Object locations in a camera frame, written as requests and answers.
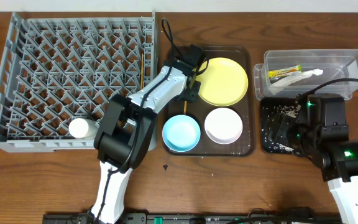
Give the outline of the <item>wooden chopstick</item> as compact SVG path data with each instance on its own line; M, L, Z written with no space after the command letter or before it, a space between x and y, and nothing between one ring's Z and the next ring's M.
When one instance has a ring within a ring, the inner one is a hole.
M144 54L141 55L141 67L140 67L140 89L143 89L144 87L144 60L145 60L145 57L144 57Z
M188 102L184 101L183 114L186 114Z

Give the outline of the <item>white wrapper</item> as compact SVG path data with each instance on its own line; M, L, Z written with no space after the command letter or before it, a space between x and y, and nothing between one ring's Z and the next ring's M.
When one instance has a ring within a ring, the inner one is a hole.
M298 82L300 80L304 80L306 78L310 78L313 75L319 76L323 74L322 69L314 69L314 70L308 70L305 72L292 72L290 75L285 76L284 78L279 79L277 82L273 83L272 86L274 87L285 87L289 86L295 82Z

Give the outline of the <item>green orange snack wrapper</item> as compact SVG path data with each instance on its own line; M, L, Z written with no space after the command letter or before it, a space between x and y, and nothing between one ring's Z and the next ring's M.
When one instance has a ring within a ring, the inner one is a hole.
M276 79L279 79L280 77L285 76L288 73L301 72L301 71L302 71L301 65L295 65L295 66L288 67L288 68L282 68L282 69L278 69L278 70L270 70L268 72L268 77L270 80L276 80Z

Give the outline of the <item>white bowl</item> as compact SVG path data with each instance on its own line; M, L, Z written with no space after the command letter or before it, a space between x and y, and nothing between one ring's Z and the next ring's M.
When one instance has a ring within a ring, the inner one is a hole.
M207 136L218 144L231 144L242 134L243 124L237 112L230 108L212 110L204 121Z

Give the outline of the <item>light blue bowl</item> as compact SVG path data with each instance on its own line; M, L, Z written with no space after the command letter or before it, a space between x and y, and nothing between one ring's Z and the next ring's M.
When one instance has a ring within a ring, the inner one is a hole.
M162 129L163 143L174 152L192 150L200 141L201 128L197 121L187 115L169 118Z

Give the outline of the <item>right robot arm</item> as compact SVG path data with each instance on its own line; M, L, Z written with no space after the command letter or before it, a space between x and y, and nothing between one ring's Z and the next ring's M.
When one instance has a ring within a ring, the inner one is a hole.
M341 95L299 95L295 116L276 112L267 117L269 141L309 158L338 207L343 223L358 223L358 140L349 138L345 100Z

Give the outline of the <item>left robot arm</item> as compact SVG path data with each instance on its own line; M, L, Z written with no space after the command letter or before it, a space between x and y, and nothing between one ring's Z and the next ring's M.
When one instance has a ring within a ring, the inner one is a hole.
M205 60L204 49L197 45L190 45L184 55L173 49L160 73L143 89L111 98L94 138L101 179L90 223L118 221L130 175L153 148L159 112L177 96L195 99L201 85L196 76Z

